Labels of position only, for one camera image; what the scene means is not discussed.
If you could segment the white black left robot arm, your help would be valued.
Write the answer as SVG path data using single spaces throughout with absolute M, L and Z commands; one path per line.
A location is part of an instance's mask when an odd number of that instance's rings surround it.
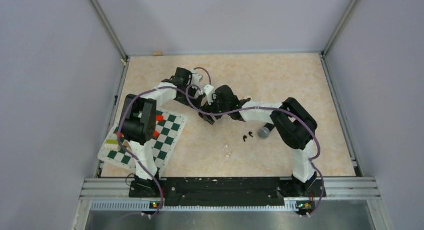
M 200 87 L 202 79 L 195 70 L 178 67 L 173 76 L 162 80 L 154 89 L 125 97 L 117 136 L 128 142 L 129 154 L 136 164 L 131 194 L 140 192 L 152 197 L 162 191 L 153 155 L 157 108 L 171 100 L 199 109 L 211 105 L 216 100 L 216 89 L 211 84 Z

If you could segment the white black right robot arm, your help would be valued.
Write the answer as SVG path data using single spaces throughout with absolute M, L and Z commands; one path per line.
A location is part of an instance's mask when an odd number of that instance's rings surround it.
M 199 115 L 210 124 L 228 114 L 233 120 L 260 121 L 268 131 L 275 129 L 292 150 L 295 193 L 306 196 L 313 190 L 317 171 L 311 159 L 318 124 L 298 100 L 289 97 L 283 102 L 265 103 L 251 98 L 239 99 L 228 85 L 218 88 L 205 85 L 199 97 L 205 100 Z

